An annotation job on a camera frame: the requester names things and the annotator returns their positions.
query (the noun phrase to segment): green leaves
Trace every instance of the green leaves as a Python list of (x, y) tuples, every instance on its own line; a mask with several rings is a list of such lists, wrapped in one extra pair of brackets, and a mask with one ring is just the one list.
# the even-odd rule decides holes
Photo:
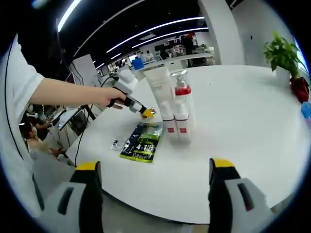
[(299, 49), (295, 44), (290, 44), (285, 38), (280, 37), (276, 31), (273, 31), (273, 35), (274, 40), (264, 44), (267, 63), (271, 64), (272, 71), (276, 67), (281, 67), (295, 78), (298, 75), (298, 63), (301, 63), (297, 57)]

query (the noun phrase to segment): snack package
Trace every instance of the snack package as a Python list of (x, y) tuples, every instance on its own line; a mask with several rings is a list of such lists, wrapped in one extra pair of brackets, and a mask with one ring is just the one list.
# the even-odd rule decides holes
[(151, 163), (163, 130), (163, 122), (139, 123), (125, 142), (121, 158)]

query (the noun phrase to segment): potted plant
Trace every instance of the potted plant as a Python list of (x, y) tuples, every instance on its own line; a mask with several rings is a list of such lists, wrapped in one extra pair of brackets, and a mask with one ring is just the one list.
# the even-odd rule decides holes
[(281, 67), (289, 71), (291, 74), (290, 85), (292, 92), (301, 103), (308, 101), (309, 84), (303, 77), (299, 76), (298, 72), (298, 63), (301, 63), (297, 57), (297, 51), (299, 51), (299, 49), (295, 44), (290, 44), (286, 39), (280, 37), (277, 32), (273, 32), (273, 35), (274, 40), (264, 45), (266, 50), (264, 54), (267, 63), (271, 64), (272, 71), (274, 71), (276, 67)]

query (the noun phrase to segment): table surface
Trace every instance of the table surface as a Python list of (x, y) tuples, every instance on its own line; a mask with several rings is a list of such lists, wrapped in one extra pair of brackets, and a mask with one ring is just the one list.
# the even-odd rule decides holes
[(164, 63), (177, 62), (177, 61), (202, 58), (202, 57), (214, 57), (214, 55), (206, 52), (206, 53), (198, 53), (198, 54), (191, 54), (191, 55), (184, 55), (184, 56), (179, 56), (179, 57), (168, 58), (166, 60), (161, 60), (158, 62), (149, 63), (149, 64), (145, 65), (143, 68), (138, 69), (137, 71), (144, 70), (144, 69), (151, 68), (151, 67), (158, 66), (158, 65), (162, 65)]
[[(268, 68), (208, 66), (188, 69), (197, 129), (188, 146), (160, 140), (151, 164), (130, 161), (110, 150), (114, 139), (127, 138), (142, 121), (128, 109), (107, 109), (86, 129), (77, 164), (99, 160), (103, 190), (146, 213), (208, 224), (209, 158), (232, 161), (272, 207), (298, 186), (307, 164), (310, 135), (300, 103), (289, 88), (279, 87)], [(158, 106), (145, 79), (133, 97)], [(161, 121), (156, 114), (152, 121)], [(74, 160), (79, 138), (67, 155)]]

